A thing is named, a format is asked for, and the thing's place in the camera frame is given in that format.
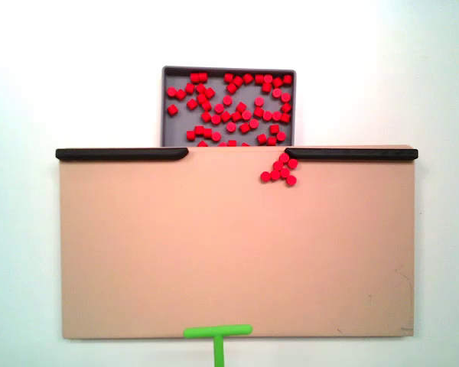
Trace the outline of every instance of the tan board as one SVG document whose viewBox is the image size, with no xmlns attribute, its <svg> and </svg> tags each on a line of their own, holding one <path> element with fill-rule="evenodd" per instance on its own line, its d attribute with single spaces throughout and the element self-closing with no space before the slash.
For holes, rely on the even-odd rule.
<svg viewBox="0 0 459 367">
<path fill-rule="evenodd" d="M 63 336 L 412 335 L 414 163 L 300 161 L 296 186 L 263 184 L 282 152 L 60 162 Z"/>
</svg>

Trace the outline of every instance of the cluster of red cubes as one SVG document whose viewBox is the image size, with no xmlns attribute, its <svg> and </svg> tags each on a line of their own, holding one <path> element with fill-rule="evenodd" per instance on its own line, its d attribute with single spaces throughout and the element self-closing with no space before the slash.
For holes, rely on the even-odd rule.
<svg viewBox="0 0 459 367">
<path fill-rule="evenodd" d="M 214 108 L 210 103 L 210 100 L 215 96 L 215 92 L 212 88 L 206 88 L 205 82 L 207 81 L 207 73 L 192 73 L 190 75 L 190 83 L 187 83 L 185 89 L 176 90 L 173 86 L 167 88 L 167 95 L 170 98 L 176 98 L 179 101 L 184 100 L 187 95 L 194 94 L 197 92 L 196 98 L 192 98 L 187 102 L 187 108 L 194 111 L 198 106 L 202 108 L 201 114 L 202 121 L 204 123 L 212 123 L 213 125 L 219 125 L 220 123 L 226 124 L 226 131 L 230 134 L 239 131 L 240 134 L 244 135 L 251 130 L 255 130 L 259 127 L 259 119 L 263 119 L 264 122 L 280 122 L 288 124 L 291 121 L 289 112 L 291 111 L 291 95 L 289 93 L 283 93 L 280 89 L 283 85 L 292 84 L 292 75 L 285 75 L 283 78 L 274 78 L 270 74 L 257 74 L 255 77 L 247 73 L 241 76 L 234 76 L 231 73 L 224 75 L 224 82 L 228 85 L 226 90 L 229 95 L 223 97 L 221 103 L 217 103 Z M 265 100 L 262 97 L 255 98 L 255 107 L 251 111 L 249 107 L 243 103 L 238 102 L 236 104 L 236 110 L 232 113 L 226 109 L 233 104 L 233 97 L 236 91 L 245 85 L 249 85 L 255 81 L 257 85 L 262 85 L 263 93 L 270 93 L 272 91 L 272 97 L 280 99 L 282 101 L 281 111 L 268 111 L 264 110 Z M 176 105 L 170 105 L 167 108 L 167 112 L 170 116 L 177 114 L 178 109 Z M 207 131 L 207 133 L 201 133 L 201 129 Z M 277 124 L 270 126 L 269 136 L 260 134 L 257 137 L 258 145 L 276 145 L 282 143 L 286 139 L 285 132 L 280 131 Z M 194 141 L 196 137 L 210 139 L 218 142 L 221 139 L 221 134 L 218 132 L 212 133 L 210 128 L 204 128 L 203 126 L 196 126 L 192 131 L 187 131 L 187 140 Z M 203 140 L 200 141 L 198 146 L 207 146 L 207 143 Z M 236 140 L 229 140 L 227 143 L 221 141 L 219 146 L 236 146 Z M 249 146 L 247 143 L 242 143 L 242 146 Z"/>
<path fill-rule="evenodd" d="M 290 170 L 294 170 L 298 166 L 298 161 L 294 158 L 289 158 L 286 153 L 282 153 L 278 161 L 275 161 L 272 165 L 273 170 L 270 172 L 264 171 L 260 175 L 260 179 L 263 182 L 277 181 L 279 178 L 285 180 L 287 185 L 294 186 L 298 180 L 293 176 Z"/>
</svg>

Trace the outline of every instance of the white background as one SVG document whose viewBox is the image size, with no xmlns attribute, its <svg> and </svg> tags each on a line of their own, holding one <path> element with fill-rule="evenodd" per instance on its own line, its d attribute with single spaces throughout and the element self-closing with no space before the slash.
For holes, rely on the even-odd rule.
<svg viewBox="0 0 459 367">
<path fill-rule="evenodd" d="M 232 340 L 227 366 L 459 366 L 459 1 L 427 0 L 0 1 L 0 366 L 212 364 L 61 337 L 54 150 L 157 146 L 164 65 L 295 69 L 297 145 L 420 154 L 415 336 Z"/>
</svg>

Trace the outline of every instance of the green t-shaped handle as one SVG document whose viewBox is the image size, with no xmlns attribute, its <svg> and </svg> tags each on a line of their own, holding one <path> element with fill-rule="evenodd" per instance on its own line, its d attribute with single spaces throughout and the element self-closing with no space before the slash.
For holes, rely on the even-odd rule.
<svg viewBox="0 0 459 367">
<path fill-rule="evenodd" d="M 190 327 L 184 330 L 184 337 L 188 339 L 213 338 L 214 367 L 224 367 L 223 337 L 228 335 L 249 335 L 252 331 L 251 325 Z"/>
</svg>

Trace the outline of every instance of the red block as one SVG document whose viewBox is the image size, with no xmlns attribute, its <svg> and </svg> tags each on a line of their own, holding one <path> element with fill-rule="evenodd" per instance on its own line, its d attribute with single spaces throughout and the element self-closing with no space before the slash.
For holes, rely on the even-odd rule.
<svg viewBox="0 0 459 367">
<path fill-rule="evenodd" d="M 213 139 L 213 141 L 221 140 L 221 133 L 220 132 L 214 132 L 212 139 Z"/>
<path fill-rule="evenodd" d="M 194 132 L 195 132 L 196 136 L 202 136 L 202 135 L 204 135 L 204 127 L 202 125 L 198 125 L 198 126 L 194 127 Z"/>
<path fill-rule="evenodd" d="M 272 112 L 270 111 L 263 112 L 263 119 L 265 121 L 270 121 L 272 119 Z"/>
<path fill-rule="evenodd" d="M 197 107 L 197 102 L 194 98 L 190 99 L 189 102 L 187 102 L 187 107 L 189 108 L 189 110 L 193 110 Z"/>
<path fill-rule="evenodd" d="M 262 172 L 260 175 L 260 180 L 263 182 L 269 182 L 270 181 L 270 173 L 269 172 Z"/>
<path fill-rule="evenodd" d="M 224 106 L 221 103 L 218 103 L 217 105 L 214 106 L 215 113 L 223 113 L 223 111 L 224 111 Z"/>
<path fill-rule="evenodd" d="M 233 120 L 233 122 L 238 122 L 242 119 L 242 116 L 238 111 L 235 111 L 231 114 L 231 119 Z"/>
<path fill-rule="evenodd" d="M 259 136 L 257 136 L 257 141 L 260 145 L 265 144 L 267 142 L 267 137 L 265 136 L 265 134 L 260 134 Z"/>
<path fill-rule="evenodd" d="M 185 98 L 185 91 L 183 89 L 179 89 L 177 94 L 175 95 L 179 101 Z"/>
<path fill-rule="evenodd" d="M 275 170 L 280 171 L 284 167 L 284 164 L 281 161 L 276 161 L 272 166 Z"/>
<path fill-rule="evenodd" d="M 207 73 L 199 73 L 199 82 L 205 83 L 207 81 Z"/>
<path fill-rule="evenodd" d="M 275 138 L 277 141 L 283 142 L 285 140 L 285 132 L 278 132 Z"/>
<path fill-rule="evenodd" d="M 250 128 L 253 128 L 253 129 L 258 128 L 259 127 L 259 120 L 251 119 L 249 125 L 250 125 Z"/>
<path fill-rule="evenodd" d="M 279 178 L 281 178 L 281 173 L 279 171 L 273 170 L 270 173 L 270 178 L 272 178 L 272 181 L 278 180 Z"/>
<path fill-rule="evenodd" d="M 292 75 L 284 75 L 284 79 L 282 82 L 286 85 L 289 86 L 292 84 Z"/>
<path fill-rule="evenodd" d="M 274 85 L 274 88 L 280 88 L 283 82 L 281 78 L 277 77 L 272 81 L 272 84 Z"/>
<path fill-rule="evenodd" d="M 243 81 L 245 82 L 245 84 L 250 84 L 253 81 L 252 74 L 245 74 L 243 76 Z"/>
<path fill-rule="evenodd" d="M 213 107 L 212 107 L 212 105 L 211 105 L 211 104 L 209 103 L 209 101 L 208 101 L 208 102 L 204 102 L 204 103 L 202 104 L 202 108 L 203 108 L 204 111 L 210 111 Z"/>
<path fill-rule="evenodd" d="M 213 117 L 211 117 L 211 122 L 213 125 L 219 125 L 221 123 L 221 116 L 213 115 Z"/>
<path fill-rule="evenodd" d="M 281 177 L 282 178 L 287 178 L 289 176 L 289 170 L 287 168 L 282 168 L 281 169 Z"/>
<path fill-rule="evenodd" d="M 246 104 L 243 102 L 238 103 L 238 106 L 236 107 L 236 111 L 238 111 L 239 113 L 242 113 L 245 110 L 246 110 Z"/>
<path fill-rule="evenodd" d="M 255 106 L 262 107 L 265 100 L 262 97 L 255 98 Z"/>
<path fill-rule="evenodd" d="M 208 111 L 204 112 L 200 117 L 203 119 L 204 122 L 211 121 L 211 115 Z"/>
<path fill-rule="evenodd" d="M 283 103 L 287 103 L 290 100 L 291 100 L 291 95 L 289 93 L 282 93 L 281 101 L 283 101 Z"/>
<path fill-rule="evenodd" d="M 173 116 L 178 112 L 178 108 L 176 105 L 169 105 L 167 108 L 167 112 L 170 116 Z"/>
<path fill-rule="evenodd" d="M 241 76 L 235 76 L 233 78 L 233 84 L 235 84 L 238 88 L 240 88 L 243 84 L 243 78 Z"/>
<path fill-rule="evenodd" d="M 225 111 L 221 114 L 221 120 L 223 120 L 223 122 L 227 122 L 229 119 L 231 119 L 229 112 Z"/>
<path fill-rule="evenodd" d="M 289 186 L 294 186 L 298 180 L 290 174 L 289 177 L 285 179 L 285 182 L 287 182 Z"/>
<path fill-rule="evenodd" d="M 212 89 L 211 87 L 207 88 L 206 89 L 206 92 L 204 92 L 204 94 L 206 95 L 207 99 L 211 99 L 214 97 L 214 95 L 216 94 L 214 92 L 214 89 Z"/>
<path fill-rule="evenodd" d="M 236 124 L 234 122 L 228 122 L 228 125 L 226 125 L 226 130 L 228 132 L 235 132 Z"/>
<path fill-rule="evenodd" d="M 289 162 L 289 156 L 287 153 L 282 153 L 281 155 L 279 155 L 278 159 L 282 162 L 282 163 L 288 163 Z"/>
<path fill-rule="evenodd" d="M 167 95 L 168 95 L 170 98 L 174 98 L 176 94 L 177 94 L 177 90 L 176 90 L 173 86 L 169 86 L 169 87 L 167 88 Z"/>
<path fill-rule="evenodd" d="M 267 94 L 270 93 L 270 90 L 272 89 L 272 84 L 271 83 L 263 83 L 262 84 L 262 92 Z"/>
<path fill-rule="evenodd" d="M 241 131 L 242 134 L 246 134 L 247 132 L 250 131 L 250 125 L 241 124 L 241 126 L 239 127 L 239 130 Z"/>
<path fill-rule="evenodd" d="M 202 105 L 203 103 L 207 102 L 207 97 L 205 94 L 199 94 L 197 96 L 197 102 Z"/>
<path fill-rule="evenodd" d="M 294 158 L 290 159 L 288 162 L 288 167 L 294 170 L 298 166 L 298 161 Z"/>
<path fill-rule="evenodd" d="M 235 94 L 236 90 L 238 88 L 233 84 L 228 84 L 228 86 L 226 87 L 226 90 L 228 91 L 229 94 Z"/>
<path fill-rule="evenodd" d="M 279 88 L 275 88 L 274 90 L 272 90 L 272 97 L 274 98 L 280 97 L 281 94 L 282 94 L 282 91 Z"/>
<path fill-rule="evenodd" d="M 281 110 L 284 112 L 284 113 L 288 113 L 289 111 L 291 111 L 292 109 L 292 106 L 288 103 L 285 103 L 284 105 L 282 105 L 281 107 Z"/>
<path fill-rule="evenodd" d="M 192 73 L 190 75 L 190 82 L 193 84 L 199 83 L 199 73 Z"/>
<path fill-rule="evenodd" d="M 278 125 L 270 125 L 269 130 L 270 130 L 270 133 L 271 133 L 272 135 L 277 134 L 277 133 L 278 133 Z"/>
<path fill-rule="evenodd" d="M 282 117 L 282 114 L 280 111 L 275 111 L 274 113 L 272 113 L 272 119 L 274 121 L 281 121 L 281 117 Z"/>
<path fill-rule="evenodd" d="M 206 139 L 211 139 L 213 137 L 213 129 L 211 128 L 205 128 L 204 129 L 204 137 Z"/>
<path fill-rule="evenodd" d="M 199 94 L 202 94 L 204 92 L 206 92 L 206 87 L 204 86 L 204 84 L 197 84 L 196 85 L 196 91 L 199 93 Z"/>
<path fill-rule="evenodd" d="M 186 94 L 194 93 L 194 89 L 196 89 L 196 86 L 194 84 L 187 83 L 187 85 L 185 86 Z"/>
<path fill-rule="evenodd" d="M 263 84 L 263 75 L 262 74 L 257 74 L 255 75 L 255 84 Z"/>
<path fill-rule="evenodd" d="M 188 141 L 196 140 L 196 133 L 193 130 L 188 130 L 187 131 L 187 140 Z"/>
<path fill-rule="evenodd" d="M 285 122 L 288 124 L 291 121 L 291 116 L 289 116 L 287 113 L 283 113 L 281 115 L 281 122 Z"/>
<path fill-rule="evenodd" d="M 247 109 L 247 110 L 243 111 L 242 118 L 245 121 L 248 121 L 248 120 L 250 120 L 252 118 L 252 113 Z"/>
<path fill-rule="evenodd" d="M 233 75 L 232 74 L 224 74 L 224 82 L 225 83 L 231 83 L 233 81 Z"/>
<path fill-rule="evenodd" d="M 231 98 L 231 96 L 224 96 L 223 103 L 225 106 L 230 106 L 231 103 L 233 103 L 233 98 Z"/>
<path fill-rule="evenodd" d="M 255 117 L 262 117 L 263 116 L 263 109 L 260 107 L 257 107 L 255 111 L 253 111 L 253 115 Z"/>
</svg>

